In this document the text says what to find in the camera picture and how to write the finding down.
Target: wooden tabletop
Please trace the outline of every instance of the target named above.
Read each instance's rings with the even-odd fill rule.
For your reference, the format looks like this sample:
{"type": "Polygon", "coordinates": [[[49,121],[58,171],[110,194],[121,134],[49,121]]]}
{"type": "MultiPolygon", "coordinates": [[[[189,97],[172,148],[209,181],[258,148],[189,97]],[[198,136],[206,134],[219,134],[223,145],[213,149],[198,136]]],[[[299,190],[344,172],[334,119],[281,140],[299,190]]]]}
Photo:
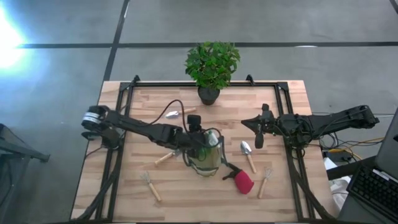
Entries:
{"type": "MultiPolygon", "coordinates": [[[[300,80],[287,82],[294,113],[311,114],[304,82],[300,80]]],[[[119,84],[120,82],[105,82],[98,104],[114,109],[119,84]]],[[[114,210],[114,222],[291,222],[297,220],[282,137],[266,134],[264,147],[255,149],[254,133],[241,124],[242,119],[261,114],[263,103],[267,103],[274,115],[278,116],[273,88],[226,88],[221,91],[220,97],[212,106],[203,105],[198,97],[197,88],[193,87],[134,88],[130,116],[150,122],[156,119],[164,107],[174,99],[182,100],[186,109],[196,107],[195,114],[201,116],[203,128],[215,127],[221,131],[225,137],[228,161],[245,170],[254,181],[254,187],[247,195],[243,195],[238,192],[233,179],[221,180],[223,176],[231,172],[226,166],[221,166],[213,177],[201,177],[193,169],[185,166],[181,156],[173,157],[155,166],[154,162],[170,150],[151,143],[145,137],[128,133],[114,210]],[[241,153],[239,148],[241,141],[248,142],[253,150],[252,159],[257,174],[252,173],[246,156],[241,153]],[[258,199],[257,193],[266,167],[274,171],[266,184],[263,198],[258,199]],[[156,201],[147,183],[140,178],[145,170],[149,172],[153,185],[162,197],[161,202],[156,201]]],[[[176,103],[168,111],[179,109],[176,103]]],[[[182,120],[161,118],[158,123],[181,126],[182,120]]],[[[87,153],[99,146],[100,141],[90,142],[87,153]]],[[[305,150],[304,159],[311,191],[332,215],[336,215],[320,149],[309,146],[305,150]]],[[[82,214],[98,193],[105,157],[106,150],[102,149],[86,159],[72,218],[82,214]]],[[[300,198],[304,214],[307,214],[302,192],[300,198]]],[[[108,211],[107,200],[109,197],[106,197],[104,215],[108,211]]]]}

